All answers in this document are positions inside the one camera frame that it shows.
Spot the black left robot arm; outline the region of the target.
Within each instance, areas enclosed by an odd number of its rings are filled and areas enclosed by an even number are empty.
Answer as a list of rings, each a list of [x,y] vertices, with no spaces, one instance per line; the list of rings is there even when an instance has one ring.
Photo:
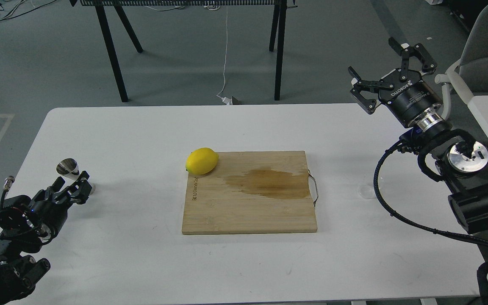
[[[89,174],[81,172],[65,186],[62,177],[34,197],[19,195],[0,199],[0,305],[23,299],[50,270],[48,259],[34,253],[61,231],[73,204],[87,202],[93,186]]]

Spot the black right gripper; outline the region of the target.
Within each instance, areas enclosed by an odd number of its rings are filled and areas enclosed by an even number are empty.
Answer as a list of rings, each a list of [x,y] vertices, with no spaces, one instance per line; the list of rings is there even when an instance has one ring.
[[[347,71],[352,77],[350,94],[367,114],[374,113],[377,101],[364,98],[361,92],[378,94],[381,103],[386,104],[405,128],[410,128],[415,125],[415,119],[424,110],[430,107],[436,110],[442,105],[441,98],[422,80],[422,75],[431,75],[435,72],[437,63],[421,43],[414,46],[407,43],[402,45],[393,37],[389,37],[388,43],[395,53],[401,56],[401,71],[395,69],[380,81],[368,81],[362,80],[354,68],[349,66]],[[409,70],[409,59],[412,57],[421,62],[421,73]]]

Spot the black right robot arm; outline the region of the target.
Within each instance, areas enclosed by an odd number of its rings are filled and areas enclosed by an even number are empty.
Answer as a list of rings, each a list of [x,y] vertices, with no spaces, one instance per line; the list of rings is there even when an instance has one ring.
[[[488,247],[488,144],[469,132],[453,129],[437,110],[442,100],[423,79],[436,70],[436,61],[421,43],[411,46],[393,37],[389,46],[401,57],[401,66],[376,81],[364,80],[354,68],[351,95],[368,114],[385,105],[407,129],[380,158],[372,187],[382,207],[412,227],[456,241]],[[378,178],[387,157],[395,151],[417,156],[421,172],[433,181],[444,182],[450,190],[449,206],[465,234],[426,227],[401,216],[382,197]]]

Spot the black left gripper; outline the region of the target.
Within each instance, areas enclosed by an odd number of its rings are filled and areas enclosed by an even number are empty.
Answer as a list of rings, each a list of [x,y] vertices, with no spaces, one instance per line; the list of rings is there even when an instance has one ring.
[[[57,236],[68,218],[69,208],[73,204],[82,205],[87,202],[93,189],[89,177],[87,171],[82,171],[78,178],[62,191],[60,189],[64,186],[65,180],[61,176],[57,177],[52,185],[39,190],[31,199],[25,210],[29,220],[34,225],[43,224],[49,229],[51,236]]]

